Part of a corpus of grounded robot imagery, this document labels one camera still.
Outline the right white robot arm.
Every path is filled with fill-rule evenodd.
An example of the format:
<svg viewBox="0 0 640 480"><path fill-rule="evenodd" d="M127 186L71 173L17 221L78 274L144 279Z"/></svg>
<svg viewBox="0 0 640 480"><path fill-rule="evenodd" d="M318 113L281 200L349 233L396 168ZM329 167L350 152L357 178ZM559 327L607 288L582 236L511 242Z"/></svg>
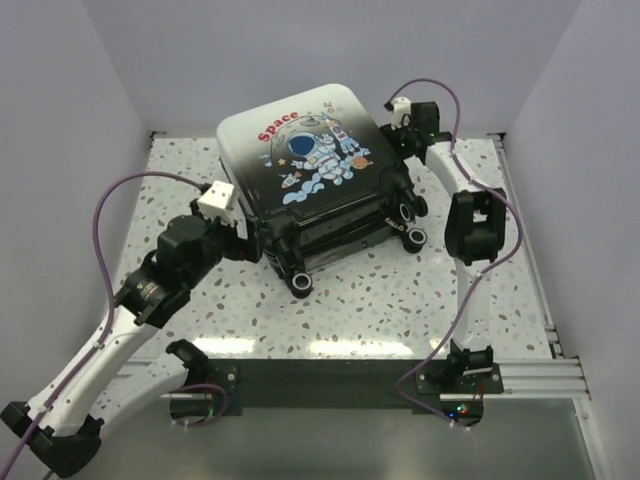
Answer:
<svg viewBox="0 0 640 480"><path fill-rule="evenodd" d="M415 156L440 181L450 198L444 244L454 260L457 312L452 332L434 348L446 346L444 360L432 359L416 373L416 382L436 391L469 392L489 376L494 362L490 338L491 274L487 268L504 247L506 207L456 152L454 136L439 131L434 102L395 97L385 104L391 122L383 128L397 153Z"/></svg>

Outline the black suitcase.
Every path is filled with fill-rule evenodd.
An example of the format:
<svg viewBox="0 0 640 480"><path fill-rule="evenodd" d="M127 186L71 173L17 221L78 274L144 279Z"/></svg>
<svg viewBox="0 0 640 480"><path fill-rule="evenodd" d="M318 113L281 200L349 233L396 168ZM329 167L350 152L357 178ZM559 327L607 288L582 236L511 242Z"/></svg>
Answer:
<svg viewBox="0 0 640 480"><path fill-rule="evenodd" d="M314 269L391 236L409 253L428 240L407 165L344 85L229 116L216 139L258 253L297 298L311 293Z"/></svg>

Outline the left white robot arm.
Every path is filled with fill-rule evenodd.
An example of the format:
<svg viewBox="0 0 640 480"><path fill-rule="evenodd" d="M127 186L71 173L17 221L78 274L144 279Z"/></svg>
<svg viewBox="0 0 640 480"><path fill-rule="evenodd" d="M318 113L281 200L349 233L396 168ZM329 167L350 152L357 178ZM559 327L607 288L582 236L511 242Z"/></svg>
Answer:
<svg viewBox="0 0 640 480"><path fill-rule="evenodd" d="M50 474L68 479L96 456L109 428L164 393L206 390L226 402L227 391L209 381L207 355L188 340L171 342L146 375L125 384L121 397L103 395L222 260L255 263L260 256L255 237L240 237L235 224L201 206L172 219L139 268L120 289L108 291L105 318L62 372L30 400L2 410L19 448L29 448Z"/></svg>

